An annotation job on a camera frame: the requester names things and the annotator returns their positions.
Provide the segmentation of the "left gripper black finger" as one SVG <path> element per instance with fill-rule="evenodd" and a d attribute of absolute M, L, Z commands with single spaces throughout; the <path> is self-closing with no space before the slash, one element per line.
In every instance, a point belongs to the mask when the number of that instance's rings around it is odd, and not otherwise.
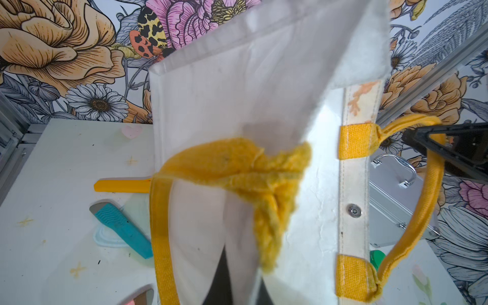
<path fill-rule="evenodd" d="M 424 156 L 440 155 L 452 176 L 487 182 L 487 123 L 408 129 L 402 141 Z"/>

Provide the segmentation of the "yellow utility knife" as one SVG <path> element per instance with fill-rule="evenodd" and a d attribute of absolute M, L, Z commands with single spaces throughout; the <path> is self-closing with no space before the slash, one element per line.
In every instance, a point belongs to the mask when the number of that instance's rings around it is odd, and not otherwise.
<path fill-rule="evenodd" d="M 149 193 L 151 179 L 100 179 L 94 184 L 99 193 Z"/>

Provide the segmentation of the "pink grey utility knife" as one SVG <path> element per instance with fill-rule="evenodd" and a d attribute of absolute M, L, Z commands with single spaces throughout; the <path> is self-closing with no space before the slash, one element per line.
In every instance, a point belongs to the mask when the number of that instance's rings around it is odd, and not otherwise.
<path fill-rule="evenodd" d="M 155 292 L 152 288 L 136 292 L 121 302 L 121 305 L 152 305 Z"/>

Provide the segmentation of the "teal utility knife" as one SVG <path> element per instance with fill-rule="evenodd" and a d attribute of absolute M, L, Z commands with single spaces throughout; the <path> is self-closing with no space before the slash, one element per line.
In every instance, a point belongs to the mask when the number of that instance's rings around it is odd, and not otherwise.
<path fill-rule="evenodd" d="M 110 202 L 93 204 L 89 211 L 101 223 L 94 233 L 94 241 L 101 247 L 130 247 L 144 259 L 153 257 L 151 242 L 146 235 L 115 205 Z"/>

